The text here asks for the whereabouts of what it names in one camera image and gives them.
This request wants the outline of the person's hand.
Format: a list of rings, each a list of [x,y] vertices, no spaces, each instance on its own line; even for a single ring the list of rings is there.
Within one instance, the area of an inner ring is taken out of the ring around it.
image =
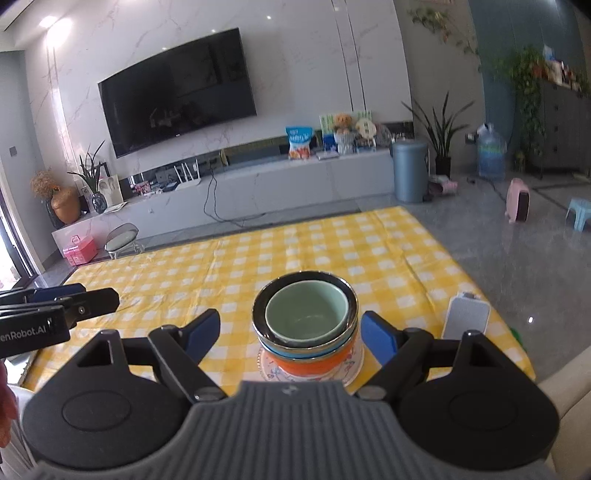
[[[5,448],[11,438],[11,423],[18,418],[17,400],[8,386],[7,370],[0,364],[0,447]]]

